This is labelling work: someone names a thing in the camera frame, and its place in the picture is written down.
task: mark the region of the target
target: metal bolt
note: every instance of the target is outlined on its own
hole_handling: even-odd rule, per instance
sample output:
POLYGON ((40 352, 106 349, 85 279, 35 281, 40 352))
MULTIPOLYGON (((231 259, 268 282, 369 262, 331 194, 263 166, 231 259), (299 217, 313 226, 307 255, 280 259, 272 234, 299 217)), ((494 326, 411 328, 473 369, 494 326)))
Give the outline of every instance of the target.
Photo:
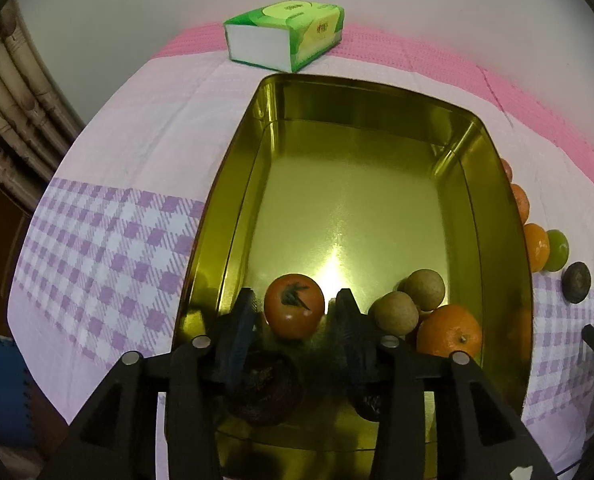
POLYGON ((195 348, 208 348, 211 345, 211 339, 207 335, 198 335, 193 339, 193 346, 195 348))
POLYGON ((385 335, 379 341, 381 346, 386 348, 397 348, 399 346, 399 338, 394 335, 385 335))
POLYGON ((470 356, 466 352, 455 352, 452 354, 452 360, 458 365, 467 365, 470 363, 470 356))
POLYGON ((127 366, 134 365, 136 362, 139 361, 139 354, 138 352, 126 352, 122 355, 122 363, 127 366))

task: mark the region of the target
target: metal tray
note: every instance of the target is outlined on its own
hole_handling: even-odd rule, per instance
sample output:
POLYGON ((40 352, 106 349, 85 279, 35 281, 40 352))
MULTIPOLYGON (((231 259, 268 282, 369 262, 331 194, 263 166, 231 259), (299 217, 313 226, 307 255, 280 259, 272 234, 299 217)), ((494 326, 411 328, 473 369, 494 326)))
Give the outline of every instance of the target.
MULTIPOLYGON (((205 333, 242 286, 255 291, 262 312, 266 287, 299 272, 319 283, 327 301, 349 286, 366 312, 424 267, 443 276, 445 302, 480 321, 480 363, 520 411, 532 326, 518 320, 531 314, 530 271, 518 211, 484 125, 462 108, 400 88, 272 75, 260 83, 213 184, 173 345, 205 333)), ((272 428, 220 412, 226 475, 367 478, 378 425, 344 397, 326 317, 298 343, 277 340, 263 314, 259 328, 265 348, 296 362, 306 394, 272 428)), ((426 395, 430 478, 437 446, 433 396, 426 395)))

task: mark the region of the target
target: checkered tablecloth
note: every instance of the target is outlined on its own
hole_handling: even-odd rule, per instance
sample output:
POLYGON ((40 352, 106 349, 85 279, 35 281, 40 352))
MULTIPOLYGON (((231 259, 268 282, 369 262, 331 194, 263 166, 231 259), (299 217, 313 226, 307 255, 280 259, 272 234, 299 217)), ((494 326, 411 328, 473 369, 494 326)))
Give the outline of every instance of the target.
MULTIPOLYGON (((420 91, 475 112, 529 221, 565 232, 592 272, 578 305, 560 272, 533 274, 532 370, 523 420, 555 470, 594 431, 594 152, 563 120, 478 65, 424 43, 347 27, 305 69, 420 91)), ((31 222, 8 320, 39 386, 71 420, 128 349, 170 349, 189 253, 239 119, 269 71, 227 59, 219 25, 185 32, 142 67, 75 142, 31 222)), ((165 478, 161 432, 157 463, 165 478)))

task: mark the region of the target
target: pink fabric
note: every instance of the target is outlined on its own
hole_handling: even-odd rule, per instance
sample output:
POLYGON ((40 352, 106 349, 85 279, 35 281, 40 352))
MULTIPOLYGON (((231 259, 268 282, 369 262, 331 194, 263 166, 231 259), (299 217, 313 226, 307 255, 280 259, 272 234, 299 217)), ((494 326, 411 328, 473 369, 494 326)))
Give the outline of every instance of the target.
MULTIPOLYGON (((153 58, 226 49, 222 26, 208 23, 185 30, 153 58)), ((356 25, 344 27, 344 39, 328 55, 418 73, 485 99, 562 149, 594 184, 594 150, 588 142, 534 97, 472 61, 422 41, 356 25)))

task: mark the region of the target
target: red tomato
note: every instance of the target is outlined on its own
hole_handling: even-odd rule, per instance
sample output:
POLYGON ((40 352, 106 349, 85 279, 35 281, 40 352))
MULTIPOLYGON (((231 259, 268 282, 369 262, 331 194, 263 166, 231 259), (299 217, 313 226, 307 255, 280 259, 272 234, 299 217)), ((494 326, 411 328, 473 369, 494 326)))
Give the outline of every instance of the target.
POLYGON ((264 315, 279 337, 304 339, 315 333, 324 315, 324 295, 308 276, 285 274, 268 287, 264 315))

